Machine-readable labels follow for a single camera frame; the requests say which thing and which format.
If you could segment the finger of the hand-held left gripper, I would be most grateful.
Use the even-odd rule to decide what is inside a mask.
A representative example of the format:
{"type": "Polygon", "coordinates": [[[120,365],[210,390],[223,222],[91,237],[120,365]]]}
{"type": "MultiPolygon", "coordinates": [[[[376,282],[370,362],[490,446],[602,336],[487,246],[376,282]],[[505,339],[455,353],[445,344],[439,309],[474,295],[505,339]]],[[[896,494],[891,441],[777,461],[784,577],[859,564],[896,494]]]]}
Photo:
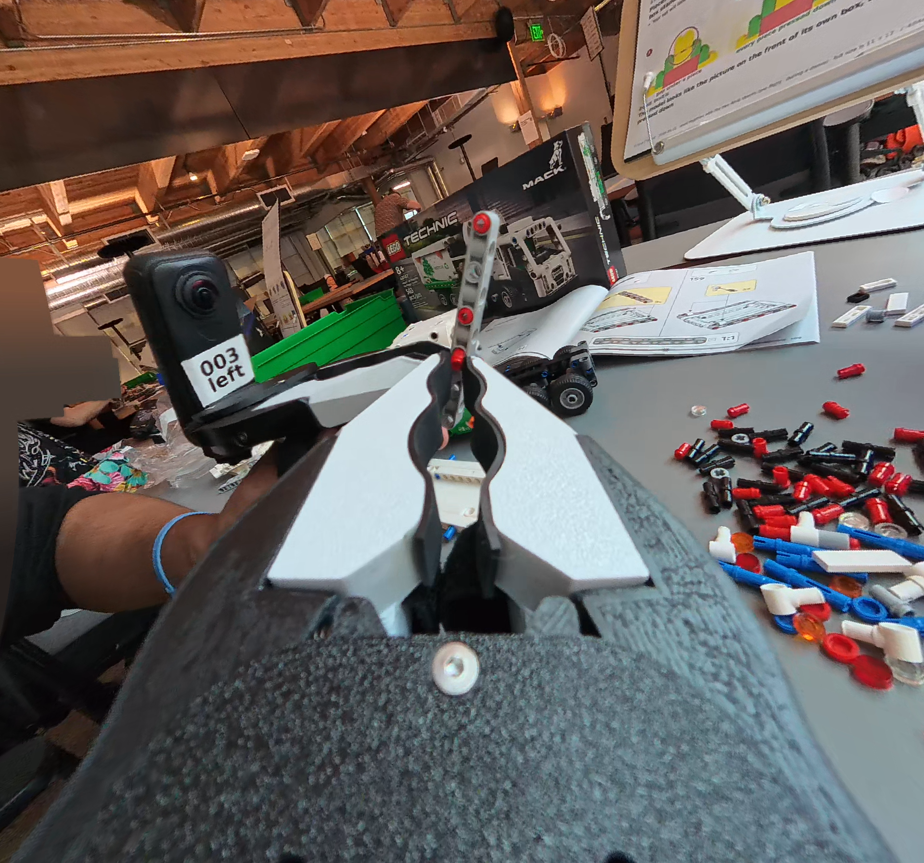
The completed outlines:
{"type": "Polygon", "coordinates": [[[412,425],[435,411],[429,381],[442,361],[441,347],[410,345],[317,371],[305,381],[305,432],[340,428],[356,418],[384,421],[391,415],[412,425]]]}

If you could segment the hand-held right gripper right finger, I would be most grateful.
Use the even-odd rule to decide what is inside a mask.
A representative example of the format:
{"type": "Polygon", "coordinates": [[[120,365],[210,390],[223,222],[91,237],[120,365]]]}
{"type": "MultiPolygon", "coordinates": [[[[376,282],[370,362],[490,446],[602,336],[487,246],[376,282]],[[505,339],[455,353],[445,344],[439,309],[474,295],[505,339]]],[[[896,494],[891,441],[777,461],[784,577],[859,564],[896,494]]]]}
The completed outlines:
{"type": "Polygon", "coordinates": [[[500,591],[532,612],[548,597],[650,582],[583,437],[474,357],[468,410],[484,473],[475,533],[483,594],[500,591]]]}

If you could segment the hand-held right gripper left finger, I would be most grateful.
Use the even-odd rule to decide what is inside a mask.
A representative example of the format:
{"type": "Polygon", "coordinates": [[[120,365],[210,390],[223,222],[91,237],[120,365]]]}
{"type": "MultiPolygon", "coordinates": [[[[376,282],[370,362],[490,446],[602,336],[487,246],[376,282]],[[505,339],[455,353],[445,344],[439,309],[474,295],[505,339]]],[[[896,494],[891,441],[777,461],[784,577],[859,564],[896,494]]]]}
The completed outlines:
{"type": "Polygon", "coordinates": [[[433,584],[441,521],[428,465],[443,446],[443,356],[432,354],[338,433],[269,567],[280,589],[362,598],[390,636],[433,584]]]}

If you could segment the grey lego beam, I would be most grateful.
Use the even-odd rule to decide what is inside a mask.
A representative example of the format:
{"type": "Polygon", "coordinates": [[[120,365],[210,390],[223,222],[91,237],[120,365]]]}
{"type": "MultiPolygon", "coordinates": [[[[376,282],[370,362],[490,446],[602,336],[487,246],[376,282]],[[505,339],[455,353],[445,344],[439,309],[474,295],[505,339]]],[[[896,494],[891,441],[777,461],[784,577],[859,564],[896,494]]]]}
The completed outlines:
{"type": "Polygon", "coordinates": [[[497,212],[481,210],[464,227],[466,256],[450,351],[451,389],[442,418],[445,430],[455,428],[463,413],[465,402],[461,373],[466,359],[479,349],[480,329],[501,223],[502,218],[497,212]]]}

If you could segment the person's left forearm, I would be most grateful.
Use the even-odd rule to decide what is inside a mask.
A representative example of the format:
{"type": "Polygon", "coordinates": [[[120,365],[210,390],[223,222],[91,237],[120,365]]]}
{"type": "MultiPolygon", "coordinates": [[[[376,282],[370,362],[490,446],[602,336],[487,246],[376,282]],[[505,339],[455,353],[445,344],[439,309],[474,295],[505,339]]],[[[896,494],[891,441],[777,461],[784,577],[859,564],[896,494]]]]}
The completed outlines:
{"type": "Polygon", "coordinates": [[[183,509],[142,495],[100,494],[75,503],[57,533],[54,566],[72,607],[113,614],[166,603],[155,540],[183,509]]]}

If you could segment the white green lego truck model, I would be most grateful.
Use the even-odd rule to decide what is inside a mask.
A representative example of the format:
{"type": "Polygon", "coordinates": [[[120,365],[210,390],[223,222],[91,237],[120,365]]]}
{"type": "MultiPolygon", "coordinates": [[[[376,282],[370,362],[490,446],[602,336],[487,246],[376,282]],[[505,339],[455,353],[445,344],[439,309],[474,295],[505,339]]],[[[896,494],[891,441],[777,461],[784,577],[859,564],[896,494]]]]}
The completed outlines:
{"type": "Polygon", "coordinates": [[[537,313],[497,319],[481,332],[480,356],[560,418],[586,412],[596,373],[575,325],[541,321],[537,313]]]}

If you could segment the pile of small lego pins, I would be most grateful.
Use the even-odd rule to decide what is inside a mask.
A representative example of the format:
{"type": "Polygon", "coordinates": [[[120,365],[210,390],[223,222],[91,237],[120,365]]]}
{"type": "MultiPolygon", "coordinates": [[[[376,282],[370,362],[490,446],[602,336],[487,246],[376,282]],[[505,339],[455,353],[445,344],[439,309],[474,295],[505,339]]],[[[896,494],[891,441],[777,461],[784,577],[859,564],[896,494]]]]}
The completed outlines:
{"type": "Polygon", "coordinates": [[[722,518],[709,554],[857,684],[922,688],[922,431],[824,440],[818,420],[760,429],[750,411],[729,407],[673,451],[722,518]]]}

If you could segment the lego instruction booklet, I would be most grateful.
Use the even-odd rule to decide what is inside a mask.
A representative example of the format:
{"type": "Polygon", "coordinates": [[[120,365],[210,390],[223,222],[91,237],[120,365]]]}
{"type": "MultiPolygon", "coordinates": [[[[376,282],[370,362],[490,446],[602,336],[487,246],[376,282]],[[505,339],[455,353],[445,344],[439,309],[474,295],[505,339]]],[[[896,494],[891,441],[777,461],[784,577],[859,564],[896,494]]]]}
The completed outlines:
{"type": "Polygon", "coordinates": [[[479,355],[492,366],[550,360],[586,343],[593,357],[681,358],[820,339],[815,257],[642,271],[586,285],[545,308],[494,320],[479,355]]]}

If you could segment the dark lego set box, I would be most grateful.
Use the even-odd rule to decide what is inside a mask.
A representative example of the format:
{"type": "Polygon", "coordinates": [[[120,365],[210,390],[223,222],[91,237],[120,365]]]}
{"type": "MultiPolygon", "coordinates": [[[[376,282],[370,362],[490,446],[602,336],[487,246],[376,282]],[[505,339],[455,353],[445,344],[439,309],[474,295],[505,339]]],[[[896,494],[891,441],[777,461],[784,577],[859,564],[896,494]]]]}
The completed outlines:
{"type": "Polygon", "coordinates": [[[464,227],[501,218],[488,319],[537,310],[576,289],[611,287],[626,265],[589,125],[562,132],[381,235],[405,322],[456,308],[464,227]]]}

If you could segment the pile of small lego tiles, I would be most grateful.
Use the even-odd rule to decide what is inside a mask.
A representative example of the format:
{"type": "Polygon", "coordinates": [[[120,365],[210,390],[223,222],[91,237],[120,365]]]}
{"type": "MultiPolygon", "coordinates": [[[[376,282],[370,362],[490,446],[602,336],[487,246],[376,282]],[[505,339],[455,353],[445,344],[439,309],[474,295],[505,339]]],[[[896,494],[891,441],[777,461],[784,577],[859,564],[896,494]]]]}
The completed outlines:
{"type": "Polygon", "coordinates": [[[855,325],[891,325],[898,330],[922,327],[922,292],[904,289],[893,277],[861,284],[845,302],[845,308],[830,324],[832,329],[845,330],[855,325]]]}

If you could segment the person's left hand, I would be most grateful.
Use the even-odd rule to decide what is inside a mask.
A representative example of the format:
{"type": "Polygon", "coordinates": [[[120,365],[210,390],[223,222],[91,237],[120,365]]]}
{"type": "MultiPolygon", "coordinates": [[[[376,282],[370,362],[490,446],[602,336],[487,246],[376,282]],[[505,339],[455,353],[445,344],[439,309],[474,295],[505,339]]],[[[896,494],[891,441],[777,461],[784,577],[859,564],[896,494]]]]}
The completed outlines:
{"type": "Polygon", "coordinates": [[[179,587],[214,543],[277,484],[282,445],[276,442],[260,458],[218,514],[184,513],[171,525],[161,546],[161,567],[174,588],[179,587]]]}

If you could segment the nested green plastic bins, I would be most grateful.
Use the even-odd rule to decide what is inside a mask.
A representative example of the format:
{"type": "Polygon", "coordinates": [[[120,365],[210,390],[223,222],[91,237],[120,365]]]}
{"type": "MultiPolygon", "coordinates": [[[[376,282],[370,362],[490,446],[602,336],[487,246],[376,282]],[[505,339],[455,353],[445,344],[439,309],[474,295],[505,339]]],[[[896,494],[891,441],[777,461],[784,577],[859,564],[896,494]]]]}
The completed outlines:
{"type": "Polygon", "coordinates": [[[388,349],[405,327],[393,290],[366,296],[255,355],[255,380],[266,383],[310,363],[323,367],[388,349]]]}

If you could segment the clear plastic bag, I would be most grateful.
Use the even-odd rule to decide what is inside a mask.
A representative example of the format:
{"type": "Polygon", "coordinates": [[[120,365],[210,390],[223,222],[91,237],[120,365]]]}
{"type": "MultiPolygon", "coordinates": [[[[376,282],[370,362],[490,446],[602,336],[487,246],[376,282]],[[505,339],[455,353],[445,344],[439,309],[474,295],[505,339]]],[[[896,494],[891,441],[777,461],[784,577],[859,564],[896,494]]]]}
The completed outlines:
{"type": "Polygon", "coordinates": [[[132,418],[131,435],[121,443],[119,451],[145,477],[145,489],[159,485],[189,487],[215,465],[187,439],[167,395],[161,395],[132,418]]]}

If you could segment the printed instruction sheet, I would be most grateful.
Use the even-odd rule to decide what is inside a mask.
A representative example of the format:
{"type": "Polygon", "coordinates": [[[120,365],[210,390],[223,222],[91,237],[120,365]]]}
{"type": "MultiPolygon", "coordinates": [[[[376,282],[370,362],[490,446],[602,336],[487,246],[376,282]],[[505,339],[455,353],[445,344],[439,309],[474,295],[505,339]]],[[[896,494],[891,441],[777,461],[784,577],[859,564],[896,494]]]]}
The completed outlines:
{"type": "Polygon", "coordinates": [[[923,0],[640,0],[624,156],[665,164],[922,69],[923,0]]]}

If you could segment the white lego panel frame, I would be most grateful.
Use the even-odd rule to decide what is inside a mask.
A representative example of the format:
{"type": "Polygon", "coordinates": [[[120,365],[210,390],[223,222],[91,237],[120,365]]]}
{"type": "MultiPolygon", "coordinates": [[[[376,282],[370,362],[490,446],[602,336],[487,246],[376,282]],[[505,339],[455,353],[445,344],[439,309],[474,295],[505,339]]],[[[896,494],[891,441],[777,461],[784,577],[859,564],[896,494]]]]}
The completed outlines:
{"type": "Polygon", "coordinates": [[[466,528],[479,517],[484,470],[477,461],[433,458],[428,464],[442,524],[466,528]]]}

